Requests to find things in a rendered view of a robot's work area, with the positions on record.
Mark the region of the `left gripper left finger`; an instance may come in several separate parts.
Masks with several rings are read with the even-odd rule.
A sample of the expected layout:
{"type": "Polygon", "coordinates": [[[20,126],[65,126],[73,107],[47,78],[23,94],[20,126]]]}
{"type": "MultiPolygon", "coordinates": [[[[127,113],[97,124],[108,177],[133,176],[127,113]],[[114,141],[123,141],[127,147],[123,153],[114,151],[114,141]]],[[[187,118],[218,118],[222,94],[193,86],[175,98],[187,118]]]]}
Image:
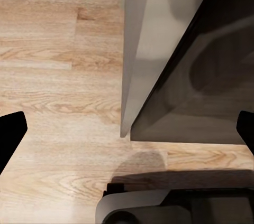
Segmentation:
{"type": "Polygon", "coordinates": [[[23,111],[0,117],[0,174],[27,130],[28,127],[23,111]]]}

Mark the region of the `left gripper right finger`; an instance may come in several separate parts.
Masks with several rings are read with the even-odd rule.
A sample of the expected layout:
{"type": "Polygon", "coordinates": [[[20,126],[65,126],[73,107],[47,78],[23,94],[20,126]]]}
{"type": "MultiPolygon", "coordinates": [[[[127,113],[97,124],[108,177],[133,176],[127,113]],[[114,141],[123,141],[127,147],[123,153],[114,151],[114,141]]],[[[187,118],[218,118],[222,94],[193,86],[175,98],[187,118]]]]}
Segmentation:
{"type": "Polygon", "coordinates": [[[240,111],[237,131],[254,155],[254,113],[240,111]]]}

